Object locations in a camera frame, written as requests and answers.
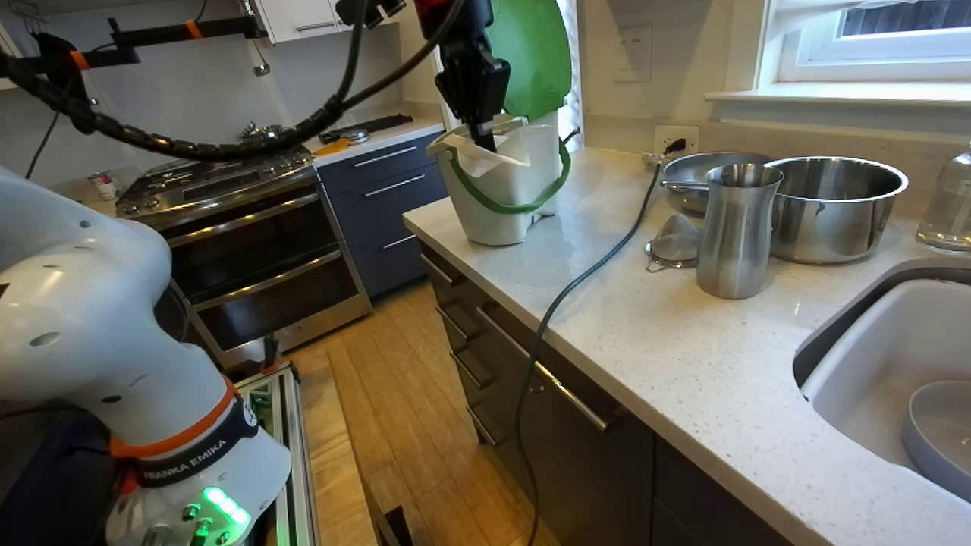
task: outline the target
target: sink basin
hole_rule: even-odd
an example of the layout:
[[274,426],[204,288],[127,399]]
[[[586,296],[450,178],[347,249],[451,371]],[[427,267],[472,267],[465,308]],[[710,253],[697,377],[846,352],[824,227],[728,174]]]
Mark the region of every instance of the sink basin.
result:
[[806,402],[874,455],[913,467],[908,399],[941,379],[971,379],[971,265],[893,270],[796,358]]

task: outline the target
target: wooden floor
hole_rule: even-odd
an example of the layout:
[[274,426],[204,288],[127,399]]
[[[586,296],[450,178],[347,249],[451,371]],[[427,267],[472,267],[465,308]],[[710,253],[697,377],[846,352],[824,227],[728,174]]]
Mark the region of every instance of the wooden floor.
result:
[[311,368],[330,364],[364,481],[380,509],[403,506],[416,546],[524,543],[530,506],[477,444],[431,285],[380,301],[292,360],[309,394]]

